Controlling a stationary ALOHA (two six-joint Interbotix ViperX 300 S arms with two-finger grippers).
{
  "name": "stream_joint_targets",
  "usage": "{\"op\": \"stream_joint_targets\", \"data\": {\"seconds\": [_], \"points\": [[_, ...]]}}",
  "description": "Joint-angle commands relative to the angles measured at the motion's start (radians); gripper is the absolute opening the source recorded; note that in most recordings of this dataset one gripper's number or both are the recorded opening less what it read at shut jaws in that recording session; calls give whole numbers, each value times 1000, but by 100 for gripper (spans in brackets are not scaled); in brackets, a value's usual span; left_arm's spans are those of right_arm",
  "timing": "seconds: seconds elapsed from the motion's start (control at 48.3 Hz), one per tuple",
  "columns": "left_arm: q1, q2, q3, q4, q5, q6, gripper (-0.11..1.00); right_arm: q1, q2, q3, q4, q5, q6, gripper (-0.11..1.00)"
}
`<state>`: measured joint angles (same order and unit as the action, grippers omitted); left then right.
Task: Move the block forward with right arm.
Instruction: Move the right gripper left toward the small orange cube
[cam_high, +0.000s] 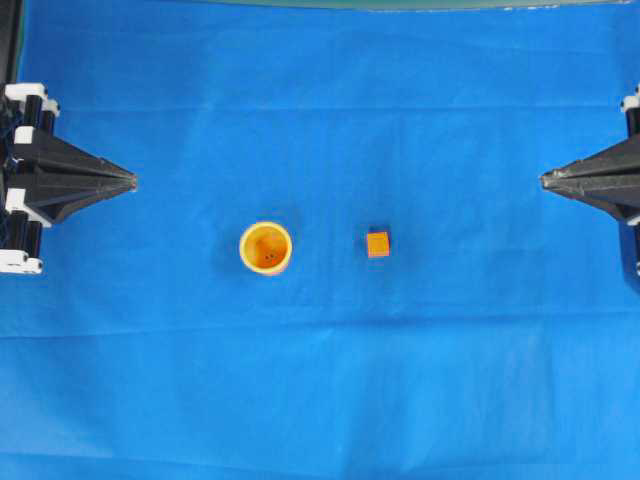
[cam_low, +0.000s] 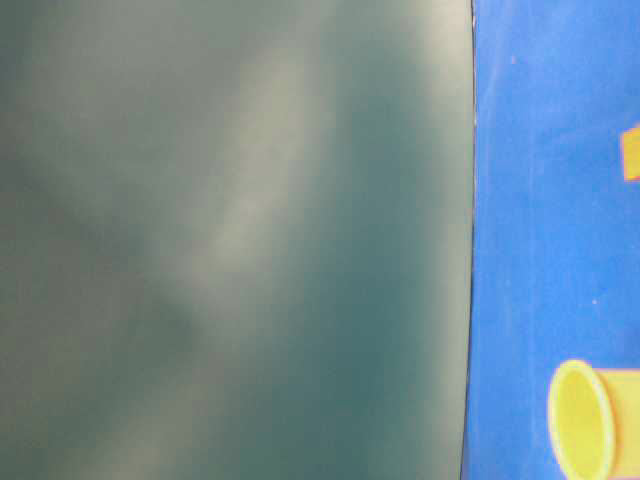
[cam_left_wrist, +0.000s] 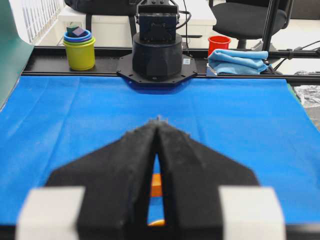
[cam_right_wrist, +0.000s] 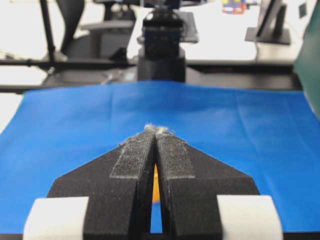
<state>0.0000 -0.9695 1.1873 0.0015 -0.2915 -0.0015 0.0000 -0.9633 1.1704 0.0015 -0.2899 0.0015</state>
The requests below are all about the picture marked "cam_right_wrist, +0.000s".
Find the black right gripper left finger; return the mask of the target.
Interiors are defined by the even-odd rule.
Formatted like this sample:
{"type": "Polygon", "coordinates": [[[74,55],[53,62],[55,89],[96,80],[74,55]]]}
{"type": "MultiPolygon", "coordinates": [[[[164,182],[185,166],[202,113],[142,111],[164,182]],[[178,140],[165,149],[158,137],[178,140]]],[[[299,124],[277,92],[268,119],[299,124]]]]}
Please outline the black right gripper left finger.
{"type": "Polygon", "coordinates": [[[137,240],[151,228],[156,136],[146,130],[57,178],[33,203],[25,240],[137,240]]]}

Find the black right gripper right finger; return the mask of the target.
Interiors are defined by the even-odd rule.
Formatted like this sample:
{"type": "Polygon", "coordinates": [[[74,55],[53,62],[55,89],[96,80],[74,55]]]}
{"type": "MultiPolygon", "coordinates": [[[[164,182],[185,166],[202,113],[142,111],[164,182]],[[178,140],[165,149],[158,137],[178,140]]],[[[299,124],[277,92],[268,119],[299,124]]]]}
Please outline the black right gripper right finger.
{"type": "Polygon", "coordinates": [[[162,228],[175,240],[281,240],[273,199],[247,174],[156,131],[162,228]]]}

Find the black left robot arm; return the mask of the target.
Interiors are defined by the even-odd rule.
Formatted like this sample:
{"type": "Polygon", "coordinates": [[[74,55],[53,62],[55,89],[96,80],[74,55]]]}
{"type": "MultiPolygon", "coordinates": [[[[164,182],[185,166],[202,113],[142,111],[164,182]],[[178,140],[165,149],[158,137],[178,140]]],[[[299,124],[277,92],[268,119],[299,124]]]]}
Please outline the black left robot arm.
{"type": "Polygon", "coordinates": [[[175,10],[180,0],[142,0],[153,10],[142,21],[142,47],[138,53],[137,80],[186,81],[185,52],[180,48],[184,21],[175,10]]]}

